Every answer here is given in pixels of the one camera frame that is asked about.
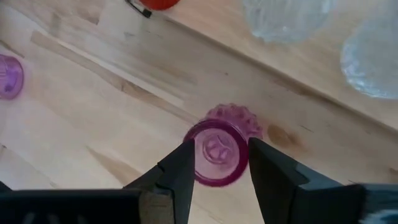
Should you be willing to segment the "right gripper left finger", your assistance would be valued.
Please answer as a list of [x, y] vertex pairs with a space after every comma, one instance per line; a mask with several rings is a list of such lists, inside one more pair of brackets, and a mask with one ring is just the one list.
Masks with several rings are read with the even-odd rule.
[[1, 223], [187, 223], [195, 181], [188, 140], [121, 189], [12, 190], [1, 184]]

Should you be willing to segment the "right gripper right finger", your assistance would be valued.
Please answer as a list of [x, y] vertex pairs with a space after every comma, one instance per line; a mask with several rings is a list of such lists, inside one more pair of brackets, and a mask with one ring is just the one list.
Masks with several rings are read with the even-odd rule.
[[266, 224], [397, 223], [397, 185], [343, 185], [257, 138], [249, 168]]

